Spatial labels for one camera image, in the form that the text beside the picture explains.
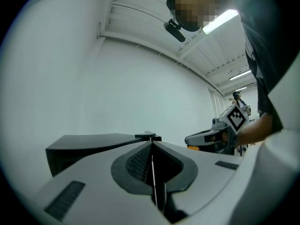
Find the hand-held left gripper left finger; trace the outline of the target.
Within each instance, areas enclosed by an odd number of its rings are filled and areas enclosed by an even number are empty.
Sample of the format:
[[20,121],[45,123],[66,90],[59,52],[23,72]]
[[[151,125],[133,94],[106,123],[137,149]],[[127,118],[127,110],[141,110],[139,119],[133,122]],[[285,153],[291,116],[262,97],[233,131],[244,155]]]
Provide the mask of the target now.
[[[87,156],[49,180],[26,208],[47,225],[167,225],[148,195],[134,195],[122,189],[112,178],[113,161],[143,143],[138,142]],[[50,202],[72,181],[85,184],[83,190],[58,221],[45,212]]]

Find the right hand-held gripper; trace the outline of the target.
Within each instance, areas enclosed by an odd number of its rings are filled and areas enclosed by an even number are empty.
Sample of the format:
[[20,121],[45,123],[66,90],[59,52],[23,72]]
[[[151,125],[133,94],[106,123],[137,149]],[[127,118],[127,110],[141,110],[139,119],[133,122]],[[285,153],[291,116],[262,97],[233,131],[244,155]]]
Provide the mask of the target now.
[[[231,105],[212,120],[211,129],[187,136],[185,143],[188,146],[214,145],[216,153],[234,155],[237,136],[246,123],[243,111],[237,105]],[[223,131],[228,132],[228,142],[217,142]]]

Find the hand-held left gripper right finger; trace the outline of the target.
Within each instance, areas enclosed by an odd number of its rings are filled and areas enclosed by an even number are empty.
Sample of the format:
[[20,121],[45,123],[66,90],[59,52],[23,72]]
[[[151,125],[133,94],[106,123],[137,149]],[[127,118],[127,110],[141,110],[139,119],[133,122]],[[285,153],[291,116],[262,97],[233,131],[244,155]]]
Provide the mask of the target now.
[[227,185],[242,158],[153,143],[157,201],[172,224],[200,211]]

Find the person's right hand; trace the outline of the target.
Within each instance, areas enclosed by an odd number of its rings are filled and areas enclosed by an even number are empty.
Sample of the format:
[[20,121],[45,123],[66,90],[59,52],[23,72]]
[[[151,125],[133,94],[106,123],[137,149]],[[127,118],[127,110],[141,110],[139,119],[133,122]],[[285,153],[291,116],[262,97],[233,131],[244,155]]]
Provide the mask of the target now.
[[228,142],[228,132],[223,131],[223,132],[213,135],[211,138],[211,141],[212,142],[224,142],[224,143]]

